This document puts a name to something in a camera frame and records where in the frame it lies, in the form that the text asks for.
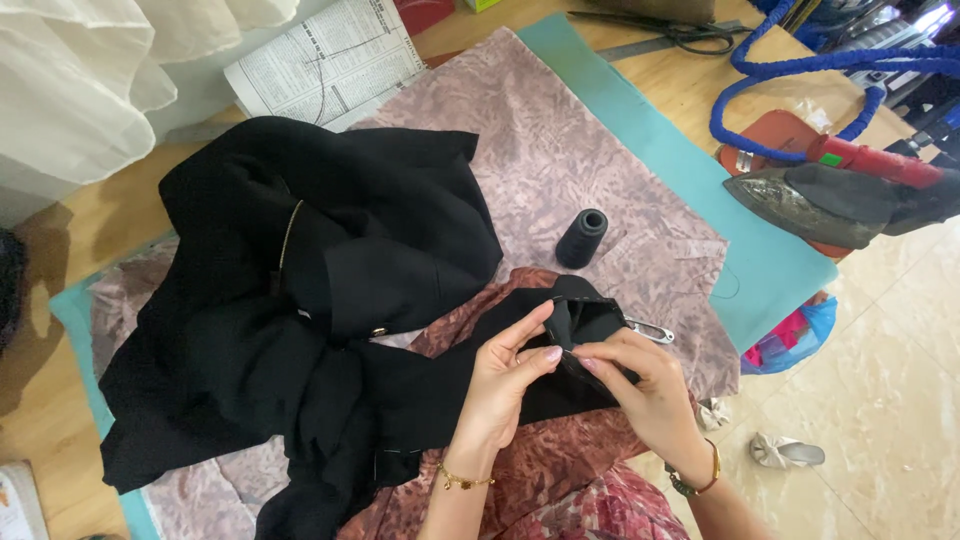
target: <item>black jacket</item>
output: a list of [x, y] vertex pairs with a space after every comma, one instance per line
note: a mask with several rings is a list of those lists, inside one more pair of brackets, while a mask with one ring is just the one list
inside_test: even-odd
[[[475, 144], [263, 117], [171, 171], [160, 196], [180, 247], [100, 383], [116, 418], [104, 481], [123, 493], [281, 434], [291, 484], [257, 536], [332, 538], [449, 441], [484, 340], [564, 294], [612, 307], [578, 342], [621, 326], [615, 304], [564, 278], [515, 292], [436, 360], [369, 342], [429, 325], [492, 278], [502, 253]], [[612, 404], [574, 377], [528, 394], [523, 422]]]

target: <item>fingernail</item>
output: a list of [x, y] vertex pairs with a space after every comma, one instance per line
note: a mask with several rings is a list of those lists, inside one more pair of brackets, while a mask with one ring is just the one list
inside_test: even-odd
[[593, 361], [593, 358], [580, 358], [580, 365], [587, 368], [591, 373], [597, 369], [597, 363]]
[[546, 361], [551, 364], [555, 364], [560, 361], [560, 357], [564, 355], [564, 350], [560, 348], [559, 345], [554, 345], [553, 347], [547, 347], [547, 350], [543, 352], [543, 357], [546, 358]]

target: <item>plastic bag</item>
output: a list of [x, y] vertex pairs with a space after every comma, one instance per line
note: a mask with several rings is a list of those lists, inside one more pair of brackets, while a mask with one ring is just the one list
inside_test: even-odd
[[20, 319], [26, 251], [13, 233], [0, 229], [0, 353], [10, 343]]
[[806, 319], [807, 328], [797, 336], [796, 344], [787, 347], [780, 335], [768, 333], [751, 349], [754, 354], [759, 353], [761, 364], [754, 365], [748, 359], [751, 353], [748, 351], [740, 357], [741, 375], [768, 375], [786, 371], [820, 350], [836, 324], [836, 297], [830, 295], [815, 306], [800, 306], [798, 312]]

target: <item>newspaper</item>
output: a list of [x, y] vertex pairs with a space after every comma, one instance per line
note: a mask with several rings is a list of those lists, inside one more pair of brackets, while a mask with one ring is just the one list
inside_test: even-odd
[[393, 0], [340, 0], [224, 74], [247, 116], [286, 116], [339, 133], [425, 69]]

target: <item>woman's right hand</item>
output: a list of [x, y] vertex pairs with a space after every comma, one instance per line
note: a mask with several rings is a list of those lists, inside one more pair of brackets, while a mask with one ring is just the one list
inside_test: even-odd
[[[687, 397], [684, 370], [676, 358], [649, 339], [620, 329], [603, 343], [587, 343], [573, 354], [610, 389], [636, 435], [695, 489], [713, 478], [713, 448], [697, 429]], [[640, 375], [634, 386], [614, 362]]]

